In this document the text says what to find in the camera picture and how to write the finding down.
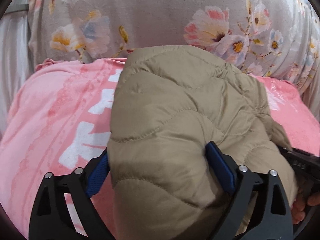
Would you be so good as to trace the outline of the person's right hand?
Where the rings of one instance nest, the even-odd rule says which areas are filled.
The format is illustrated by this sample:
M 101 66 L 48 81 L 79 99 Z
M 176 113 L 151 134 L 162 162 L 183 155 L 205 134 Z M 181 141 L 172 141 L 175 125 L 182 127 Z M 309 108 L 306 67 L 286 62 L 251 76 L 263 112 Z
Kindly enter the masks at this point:
M 295 201 L 292 204 L 291 207 L 291 216 L 292 221 L 294 225 L 299 224 L 301 221 L 304 220 L 306 213 L 305 213 L 305 207 L 308 206 L 317 206 L 320 204 L 320 196 L 319 192 L 316 192 L 315 194 L 308 197 L 308 200 L 305 200 L 305 197 L 303 197 L 303 192 L 305 188 L 306 180 L 304 178 L 298 179 L 298 193 L 295 198 Z

